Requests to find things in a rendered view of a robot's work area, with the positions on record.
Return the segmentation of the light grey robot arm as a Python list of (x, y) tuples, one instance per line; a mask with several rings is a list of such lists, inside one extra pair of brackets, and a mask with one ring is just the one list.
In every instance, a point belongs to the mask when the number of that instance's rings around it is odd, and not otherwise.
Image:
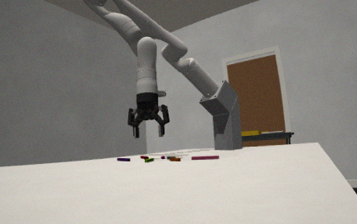
[(137, 94), (152, 92), (158, 94), (158, 97), (166, 96), (166, 91), (158, 90), (157, 86), (157, 47), (153, 39), (167, 43), (161, 50), (164, 59), (181, 72), (206, 98), (218, 91), (219, 85), (194, 58), (181, 59), (188, 51), (187, 46), (129, 1), (113, 0), (121, 14), (105, 10), (103, 5), (107, 0), (83, 1), (127, 41), (137, 56)]

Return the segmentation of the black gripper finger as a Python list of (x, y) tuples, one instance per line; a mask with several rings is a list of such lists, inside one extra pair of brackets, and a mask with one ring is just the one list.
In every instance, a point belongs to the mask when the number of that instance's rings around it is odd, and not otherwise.
[(131, 109), (130, 108), (129, 111), (128, 111), (128, 122), (127, 122), (127, 124), (133, 127), (133, 136), (135, 138), (139, 138), (139, 128), (138, 128), (138, 126), (143, 121), (142, 119), (140, 119), (141, 116), (143, 115), (143, 113), (144, 113), (144, 110), (140, 110), (139, 114), (135, 118), (136, 109)]
[(162, 112), (164, 120), (162, 120), (162, 118), (158, 114), (155, 115), (151, 109), (147, 109), (147, 112), (159, 124), (159, 137), (163, 137), (165, 135), (165, 124), (169, 123), (169, 112), (167, 105), (158, 106), (158, 108), (158, 110)]

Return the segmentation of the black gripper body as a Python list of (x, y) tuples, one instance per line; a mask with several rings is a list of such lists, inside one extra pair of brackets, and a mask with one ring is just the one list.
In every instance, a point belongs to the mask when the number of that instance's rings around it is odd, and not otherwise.
[(158, 94), (152, 92), (144, 92), (137, 94), (137, 109), (136, 112), (139, 114), (140, 110), (144, 110), (141, 116), (142, 120), (153, 120), (153, 117), (147, 112), (147, 109), (151, 109), (155, 115), (158, 114)]

